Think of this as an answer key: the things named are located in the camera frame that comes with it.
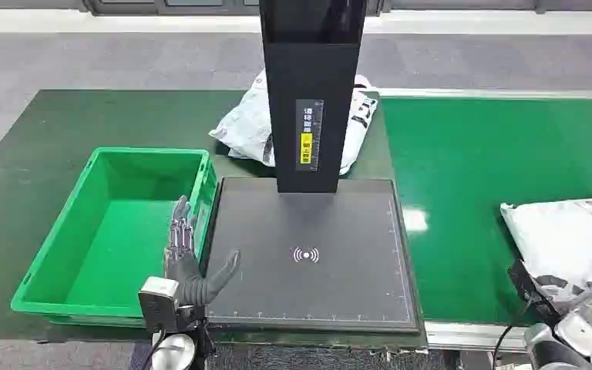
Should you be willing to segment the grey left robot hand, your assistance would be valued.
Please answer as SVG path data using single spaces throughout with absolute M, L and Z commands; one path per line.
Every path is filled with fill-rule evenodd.
M 241 251 L 232 251 L 218 272 L 203 277 L 194 250 L 193 228 L 187 220 L 189 210 L 188 197 L 180 196 L 172 211 L 168 245 L 163 249 L 164 277 L 178 283 L 181 305 L 204 306 L 211 303 L 237 273 Z

